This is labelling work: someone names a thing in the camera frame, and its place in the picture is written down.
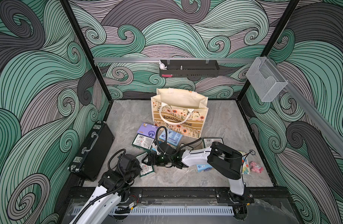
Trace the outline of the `blue purple-dot tissue pack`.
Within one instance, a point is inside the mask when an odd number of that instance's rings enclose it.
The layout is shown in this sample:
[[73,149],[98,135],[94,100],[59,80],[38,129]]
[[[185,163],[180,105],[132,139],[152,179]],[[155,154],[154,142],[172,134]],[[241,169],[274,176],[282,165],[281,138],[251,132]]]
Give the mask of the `blue purple-dot tissue pack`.
[[196,165],[196,172],[200,173],[200,172],[206,172],[209,170],[212,170],[213,167],[209,164],[198,164]]

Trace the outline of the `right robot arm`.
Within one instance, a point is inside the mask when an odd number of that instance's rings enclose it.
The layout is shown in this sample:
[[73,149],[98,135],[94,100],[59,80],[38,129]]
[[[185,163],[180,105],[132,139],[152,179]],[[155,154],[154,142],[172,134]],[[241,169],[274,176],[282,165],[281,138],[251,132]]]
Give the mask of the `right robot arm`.
[[242,174],[244,160],[249,154],[253,154],[253,151],[243,155],[217,141],[203,149],[188,150],[187,146],[189,144],[174,149],[167,143],[157,143],[157,151],[148,153],[142,159],[142,163],[148,166],[178,169],[194,165],[210,165],[228,179],[233,203],[249,205],[255,202],[253,196],[246,190]]

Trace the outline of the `colourful splash tissue pack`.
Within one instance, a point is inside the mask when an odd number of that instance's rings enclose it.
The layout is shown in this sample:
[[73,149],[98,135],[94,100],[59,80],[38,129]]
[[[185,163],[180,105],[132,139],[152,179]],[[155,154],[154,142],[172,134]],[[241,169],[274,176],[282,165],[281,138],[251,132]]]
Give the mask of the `colourful splash tissue pack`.
[[243,175],[249,175],[250,174],[250,166],[249,166],[249,162],[248,162],[248,158],[246,156],[246,152],[243,152],[243,151],[239,151],[243,157],[242,157],[242,162],[243,162],[243,166],[242,166],[242,170],[241,170],[241,173]]

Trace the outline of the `green white tissue pack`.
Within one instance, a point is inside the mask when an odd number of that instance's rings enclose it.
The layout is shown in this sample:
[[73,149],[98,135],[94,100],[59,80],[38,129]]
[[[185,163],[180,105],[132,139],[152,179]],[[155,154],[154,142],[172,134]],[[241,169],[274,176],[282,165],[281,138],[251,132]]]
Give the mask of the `green white tissue pack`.
[[138,155],[136,157],[137,160],[139,161],[139,165],[140,165],[140,168],[141,168],[141,172],[140,172],[140,175],[139,175],[140,178],[144,178],[144,177],[147,177],[147,176],[155,174],[155,170],[154,170],[153,166],[148,166],[148,165],[143,163],[143,159],[146,159],[147,156],[148,156],[148,153],[145,152],[145,153],[140,154],[140,155]]

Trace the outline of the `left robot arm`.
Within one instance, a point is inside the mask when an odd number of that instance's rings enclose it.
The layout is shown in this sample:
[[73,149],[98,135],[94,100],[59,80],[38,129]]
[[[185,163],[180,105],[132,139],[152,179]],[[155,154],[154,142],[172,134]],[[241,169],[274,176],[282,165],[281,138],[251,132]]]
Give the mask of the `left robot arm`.
[[109,162],[115,158],[116,165],[108,166],[91,197],[70,223],[101,224],[118,204],[128,200],[130,188],[142,169],[139,160],[126,153],[126,149],[114,153]]

